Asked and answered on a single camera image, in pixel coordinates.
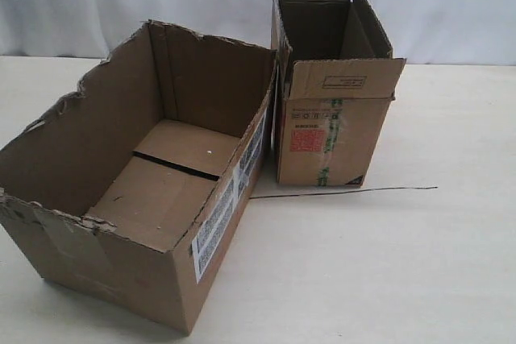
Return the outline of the tall cardboard box with flaps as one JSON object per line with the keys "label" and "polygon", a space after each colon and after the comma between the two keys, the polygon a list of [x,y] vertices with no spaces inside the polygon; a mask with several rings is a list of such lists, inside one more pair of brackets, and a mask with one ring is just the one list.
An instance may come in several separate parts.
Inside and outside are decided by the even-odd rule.
{"label": "tall cardboard box with flaps", "polygon": [[364,183],[406,61],[368,0],[273,0],[277,181]]}

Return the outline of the large torn open cardboard box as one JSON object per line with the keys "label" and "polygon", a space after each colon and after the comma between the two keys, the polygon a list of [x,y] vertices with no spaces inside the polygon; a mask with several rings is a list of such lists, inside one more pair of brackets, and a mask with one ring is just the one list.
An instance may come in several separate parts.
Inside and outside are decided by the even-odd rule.
{"label": "large torn open cardboard box", "polygon": [[147,21],[1,151],[46,280],[190,334],[268,151],[275,51]]}

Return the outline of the white backdrop cloth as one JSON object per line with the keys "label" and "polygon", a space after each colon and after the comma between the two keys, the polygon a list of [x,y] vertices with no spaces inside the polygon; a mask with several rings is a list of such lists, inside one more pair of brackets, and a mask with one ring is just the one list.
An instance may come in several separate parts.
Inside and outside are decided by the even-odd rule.
{"label": "white backdrop cloth", "polygon": [[[412,64],[515,62],[515,0],[369,0]],[[145,20],[266,46],[271,0],[1,0],[1,52],[104,57]]]}

